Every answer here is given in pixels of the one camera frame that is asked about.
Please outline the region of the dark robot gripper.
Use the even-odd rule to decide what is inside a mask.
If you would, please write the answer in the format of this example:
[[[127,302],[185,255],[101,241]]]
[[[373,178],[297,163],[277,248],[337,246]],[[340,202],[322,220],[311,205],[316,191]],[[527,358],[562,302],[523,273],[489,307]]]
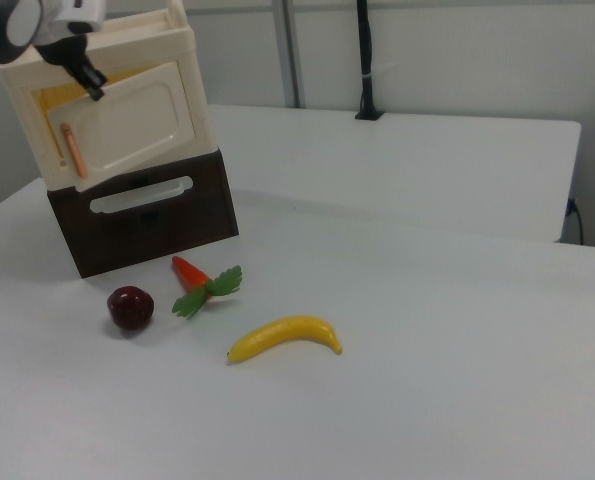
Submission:
[[[106,76],[86,55],[87,34],[99,31],[105,22],[106,0],[46,0],[42,2],[44,19],[52,31],[66,31],[70,36],[51,43],[34,43],[44,61],[62,66],[93,101],[104,96]]]

